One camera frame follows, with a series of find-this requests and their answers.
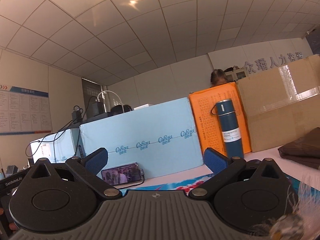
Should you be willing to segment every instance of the table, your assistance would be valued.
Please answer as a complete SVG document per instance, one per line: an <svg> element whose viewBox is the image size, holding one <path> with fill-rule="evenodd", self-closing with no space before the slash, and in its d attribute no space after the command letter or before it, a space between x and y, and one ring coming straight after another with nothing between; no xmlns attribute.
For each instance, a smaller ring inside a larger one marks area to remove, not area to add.
<svg viewBox="0 0 320 240"><path fill-rule="evenodd" d="M312 178L312 181L308 184L320 190L320 171L304 166L299 163L295 163L294 161L282 159L279 155L278 147L255 153L247 153L244 155L246 161L253 159L258 159L262 161L264 158L267 157L273 158L284 173L300 181L305 181L304 178L310 176ZM178 173L169 174L157 178L147 179L142 185L138 187L179 182L185 179L193 179L195 177L199 177L209 173L212 173L212 171L206 165L202 165L190 170L181 171Z"/></svg>

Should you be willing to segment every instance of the metal screw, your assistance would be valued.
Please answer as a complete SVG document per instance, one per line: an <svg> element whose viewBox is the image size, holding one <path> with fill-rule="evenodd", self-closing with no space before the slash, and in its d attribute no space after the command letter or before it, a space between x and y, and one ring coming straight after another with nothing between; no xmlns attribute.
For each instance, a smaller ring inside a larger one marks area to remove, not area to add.
<svg viewBox="0 0 320 240"><path fill-rule="evenodd" d="M108 197L115 197L119 194L119 190L116 188L108 188L103 193Z"/></svg>
<svg viewBox="0 0 320 240"><path fill-rule="evenodd" d="M191 192L193 193L193 195L198 197L205 196L208 193L204 188L194 188L193 190L191 190Z"/></svg>

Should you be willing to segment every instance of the blue box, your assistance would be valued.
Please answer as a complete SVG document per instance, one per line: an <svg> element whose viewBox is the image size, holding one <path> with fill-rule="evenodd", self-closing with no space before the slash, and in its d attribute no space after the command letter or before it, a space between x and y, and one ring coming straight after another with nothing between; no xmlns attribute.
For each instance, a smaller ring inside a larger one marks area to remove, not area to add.
<svg viewBox="0 0 320 240"><path fill-rule="evenodd" d="M63 131L48 135L44 139L38 139L40 142L43 140L42 143L38 143L34 141L31 143L31 152L33 154L33 160L36 162L39 158L45 157L48 158L51 163L64 163L67 159L71 158L75 155L75 149L76 144L78 141L78 135L79 135L79 128L77 129L67 129L61 137L59 137ZM79 146L83 152L83 155L85 155L85 152L83 150L83 144L81 136L79 138L78 143L78 149L77 149L77 156L80 157L80 151Z"/></svg>
<svg viewBox="0 0 320 240"><path fill-rule="evenodd" d="M188 98L86 123L80 130L85 152L107 149L104 169L137 162L150 179L203 164Z"/></svg>

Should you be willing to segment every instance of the phone screen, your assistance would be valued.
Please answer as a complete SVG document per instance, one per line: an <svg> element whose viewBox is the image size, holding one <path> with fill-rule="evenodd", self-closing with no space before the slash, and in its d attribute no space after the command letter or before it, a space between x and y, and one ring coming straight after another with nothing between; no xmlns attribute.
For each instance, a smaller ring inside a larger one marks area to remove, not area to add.
<svg viewBox="0 0 320 240"><path fill-rule="evenodd" d="M101 175L105 182L113 186L141 180L137 163L102 170Z"/></svg>

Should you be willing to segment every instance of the orange envelope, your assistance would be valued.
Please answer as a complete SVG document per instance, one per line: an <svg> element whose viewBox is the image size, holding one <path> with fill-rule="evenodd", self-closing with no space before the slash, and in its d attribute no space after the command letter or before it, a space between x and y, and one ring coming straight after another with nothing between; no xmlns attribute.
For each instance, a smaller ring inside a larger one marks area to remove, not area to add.
<svg viewBox="0 0 320 240"><path fill-rule="evenodd" d="M211 110L216 102L224 99L232 99L233 106L240 128L243 152L251 152L250 137L247 127L246 117L234 82L217 87L201 90L189 95L193 116L195 118L198 137L202 149L202 154L207 147L211 147L223 155L225 151L224 141L217 115L212 115Z"/></svg>

